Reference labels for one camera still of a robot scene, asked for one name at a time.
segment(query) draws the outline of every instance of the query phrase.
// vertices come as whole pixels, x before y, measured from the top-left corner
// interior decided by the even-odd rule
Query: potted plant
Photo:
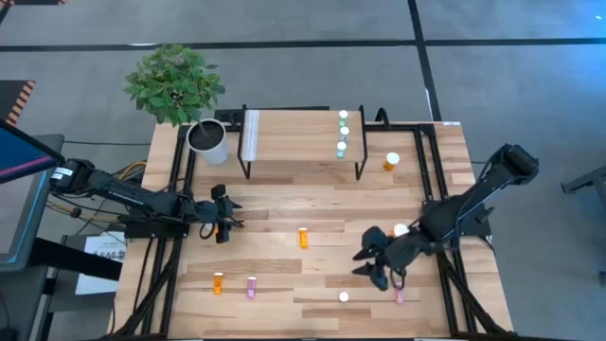
[[[137,110],[154,115],[158,123],[174,127],[196,121],[187,131],[187,144],[209,163],[221,164],[229,155],[225,128],[216,119],[200,119],[200,110],[212,110],[217,96],[225,93],[219,75],[208,72],[216,67],[190,48],[164,45],[137,63],[136,71],[125,77],[129,86],[124,91]]]

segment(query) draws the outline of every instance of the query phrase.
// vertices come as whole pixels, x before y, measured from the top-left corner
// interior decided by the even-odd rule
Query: white plant pot
[[[204,122],[213,122],[213,123],[219,125],[221,127],[221,129],[223,130],[223,137],[221,139],[221,142],[219,142],[219,144],[212,147],[211,149],[208,149],[205,151],[199,150],[199,149],[193,147],[191,145],[191,143],[189,143],[189,135],[191,134],[191,131],[198,124],[203,124]],[[192,149],[198,155],[203,157],[206,161],[208,161],[208,163],[213,164],[213,165],[221,165],[221,163],[225,162],[227,160],[227,157],[229,156],[229,146],[227,144],[226,136],[227,136],[227,132],[225,131],[225,127],[221,124],[220,121],[218,121],[214,118],[204,118],[204,119],[201,119],[199,123],[194,124],[191,127],[189,127],[189,129],[187,130],[186,142],[190,149]]]

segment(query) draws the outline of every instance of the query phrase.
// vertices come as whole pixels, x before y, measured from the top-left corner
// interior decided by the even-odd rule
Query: green leaves
[[[144,56],[124,77],[124,92],[137,110],[154,115],[158,123],[176,126],[199,120],[200,109],[213,109],[225,93],[218,74],[205,74],[217,67],[206,65],[204,57],[188,47],[165,45]]]

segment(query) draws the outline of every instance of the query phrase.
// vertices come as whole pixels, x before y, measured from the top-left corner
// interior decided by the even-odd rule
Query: white paper
[[[103,233],[98,237],[86,238],[86,245],[84,246],[84,252],[89,254],[96,254],[98,256],[106,257],[112,260],[122,262],[126,253],[126,245],[124,244],[124,233],[122,232],[110,232]],[[79,274],[78,284],[76,285],[76,295],[90,295],[100,293],[114,293],[117,290],[117,281],[95,278]]]

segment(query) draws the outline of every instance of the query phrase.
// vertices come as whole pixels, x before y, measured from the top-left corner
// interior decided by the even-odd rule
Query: monitor
[[[63,161],[45,144],[0,121],[0,184],[53,168]]]

